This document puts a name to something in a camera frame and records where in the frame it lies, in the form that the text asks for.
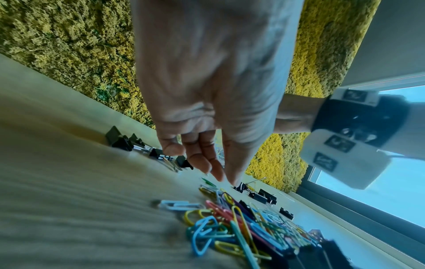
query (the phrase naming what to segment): human hand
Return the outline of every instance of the human hand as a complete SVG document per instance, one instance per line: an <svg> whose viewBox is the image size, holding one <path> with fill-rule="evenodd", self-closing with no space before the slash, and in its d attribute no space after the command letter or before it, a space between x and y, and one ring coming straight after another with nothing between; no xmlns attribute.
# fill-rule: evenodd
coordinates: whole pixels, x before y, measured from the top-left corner
<svg viewBox="0 0 425 269"><path fill-rule="evenodd" d="M131 3L140 91L164 152L186 152L195 168L233 185L273 131L302 9L301 1L236 2Z"/></svg>

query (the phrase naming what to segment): black wristband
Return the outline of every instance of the black wristband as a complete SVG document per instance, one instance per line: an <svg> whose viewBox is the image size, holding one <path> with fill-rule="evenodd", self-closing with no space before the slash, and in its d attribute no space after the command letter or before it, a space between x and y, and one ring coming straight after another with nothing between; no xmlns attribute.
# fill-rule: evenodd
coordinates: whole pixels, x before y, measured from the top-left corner
<svg viewBox="0 0 425 269"><path fill-rule="evenodd" d="M329 97L312 131L326 129L380 148L402 127L408 114L409 103L399 96L381 95L377 106Z"/></svg>

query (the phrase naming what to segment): yellow moss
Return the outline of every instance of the yellow moss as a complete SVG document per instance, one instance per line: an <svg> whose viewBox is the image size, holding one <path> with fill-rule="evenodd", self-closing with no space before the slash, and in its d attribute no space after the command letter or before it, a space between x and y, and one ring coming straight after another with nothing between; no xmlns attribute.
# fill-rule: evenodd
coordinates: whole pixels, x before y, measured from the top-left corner
<svg viewBox="0 0 425 269"><path fill-rule="evenodd" d="M379 0L305 0L286 92L329 95L344 78ZM155 128L135 78L127 0L0 0L0 53ZM272 135L247 173L285 191L306 170L306 134Z"/></svg>

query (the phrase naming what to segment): wooden surface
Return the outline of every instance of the wooden surface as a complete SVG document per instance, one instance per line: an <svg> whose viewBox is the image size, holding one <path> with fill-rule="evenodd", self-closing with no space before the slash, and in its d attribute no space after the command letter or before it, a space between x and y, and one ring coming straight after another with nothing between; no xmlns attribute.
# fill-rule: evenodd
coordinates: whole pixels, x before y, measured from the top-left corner
<svg viewBox="0 0 425 269"><path fill-rule="evenodd" d="M151 206L203 203L202 174L109 147L113 125L159 146L154 130L0 55L0 268L245 267L194 257L181 220Z"/></svg>

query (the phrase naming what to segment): blue sky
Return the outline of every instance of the blue sky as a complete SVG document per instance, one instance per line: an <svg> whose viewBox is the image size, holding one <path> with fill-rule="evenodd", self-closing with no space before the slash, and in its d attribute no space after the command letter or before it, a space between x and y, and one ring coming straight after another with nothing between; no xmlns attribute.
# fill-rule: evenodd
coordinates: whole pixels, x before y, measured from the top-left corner
<svg viewBox="0 0 425 269"><path fill-rule="evenodd" d="M425 86L382 93L403 95L410 102L425 102ZM316 183L425 227L425 161L392 159L366 190L351 189L324 172Z"/></svg>

